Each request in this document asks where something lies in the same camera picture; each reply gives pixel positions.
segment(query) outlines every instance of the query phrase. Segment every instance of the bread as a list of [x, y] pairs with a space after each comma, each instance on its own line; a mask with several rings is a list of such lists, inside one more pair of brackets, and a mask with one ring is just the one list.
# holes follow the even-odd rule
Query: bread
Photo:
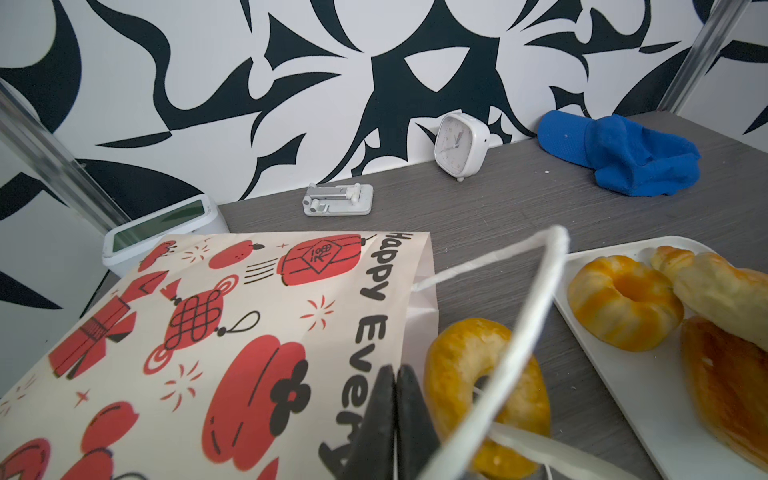
[[579, 270], [568, 305], [592, 335], [629, 352], [656, 348], [685, 313], [668, 278], [623, 255], [598, 257]]
[[715, 253], [673, 247], [659, 247], [651, 265], [694, 312], [768, 352], [768, 275], [735, 268]]
[[[424, 397], [441, 439], [448, 438], [472, 409], [475, 382], [490, 374], [512, 338], [505, 326], [466, 319], [443, 331], [429, 347], [424, 367]], [[496, 422], [549, 436], [551, 413], [544, 377], [531, 357]], [[525, 478], [538, 465], [514, 450], [486, 439], [472, 468], [494, 480]]]
[[683, 323], [683, 367], [701, 422], [768, 472], [768, 353], [700, 317]]

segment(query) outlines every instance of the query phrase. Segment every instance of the blue hat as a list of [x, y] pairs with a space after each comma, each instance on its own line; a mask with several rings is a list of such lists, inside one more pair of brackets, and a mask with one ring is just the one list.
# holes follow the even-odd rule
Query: blue hat
[[551, 111], [538, 128], [550, 154], [595, 170], [598, 185], [632, 197], [675, 195], [699, 180], [696, 145], [620, 115], [592, 120]]

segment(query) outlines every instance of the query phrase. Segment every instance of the alarm clock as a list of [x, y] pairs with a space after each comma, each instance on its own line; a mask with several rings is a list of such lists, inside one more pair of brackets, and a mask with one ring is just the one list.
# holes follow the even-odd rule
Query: alarm clock
[[128, 275], [147, 256], [160, 238], [170, 233], [229, 233], [216, 204], [195, 195], [107, 232], [101, 262], [120, 278]]
[[485, 122], [465, 113], [447, 114], [435, 139], [437, 165], [463, 181], [480, 170], [490, 140], [491, 131]]

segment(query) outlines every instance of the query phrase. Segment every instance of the white paper bag handle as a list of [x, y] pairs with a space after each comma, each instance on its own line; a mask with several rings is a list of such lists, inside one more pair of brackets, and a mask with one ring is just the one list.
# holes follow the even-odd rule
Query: white paper bag handle
[[[418, 292], [444, 280], [449, 280], [461, 273], [478, 269], [481, 266], [506, 260], [534, 248], [545, 248], [544, 256], [539, 264], [531, 290], [528, 292], [525, 303], [520, 310], [512, 341], [485, 384], [484, 392], [478, 398], [474, 408], [464, 418], [464, 421], [455, 432], [453, 432], [451, 438], [443, 443], [442, 447], [432, 456], [421, 475], [419, 475], [419, 480], [460, 478], [475, 457], [475, 453], [485, 439], [486, 433], [490, 433], [491, 437], [502, 445], [514, 446], [518, 453], [534, 462], [545, 462], [561, 470], [563, 473], [573, 474], [572, 478], [575, 480], [601, 480], [607, 478], [600, 475], [605, 470], [600, 468], [590, 470], [588, 467], [585, 467], [590, 462], [585, 461], [584, 458], [589, 457], [593, 459], [597, 462], [595, 463], [597, 467], [604, 467], [602, 464], [605, 462], [572, 449], [567, 445], [550, 439], [546, 439], [548, 442], [534, 442], [531, 440], [533, 437], [515, 435], [514, 432], [503, 429], [500, 431], [498, 427], [494, 427], [489, 432], [499, 409], [501, 409], [515, 389], [523, 369], [533, 354], [538, 337], [541, 335], [544, 321], [551, 308], [554, 291], [563, 274], [565, 256], [568, 253], [568, 243], [568, 231], [565, 227], [554, 225], [547, 230], [537, 232], [522, 242], [513, 243], [509, 247], [487, 253], [482, 257], [443, 270], [415, 284], [411, 288], [413, 292]], [[527, 445], [527, 449], [520, 448], [524, 444]], [[562, 445], [563, 448], [553, 449], [552, 444]], [[576, 451], [580, 455], [573, 455], [572, 451]], [[560, 458], [560, 461], [557, 462], [554, 459], [559, 455], [564, 455], [564, 458]], [[617, 467], [613, 468], [616, 471], [625, 473]], [[616, 476], [615, 478], [617, 480], [619, 478], [623, 480], [634, 479], [629, 474], [623, 477]]]

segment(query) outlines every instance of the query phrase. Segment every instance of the clock face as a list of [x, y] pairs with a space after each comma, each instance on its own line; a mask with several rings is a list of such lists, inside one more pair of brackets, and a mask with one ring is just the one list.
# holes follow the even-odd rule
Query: clock face
[[446, 117], [435, 139], [435, 159], [448, 172], [459, 175], [469, 158], [472, 147], [472, 130], [464, 122]]

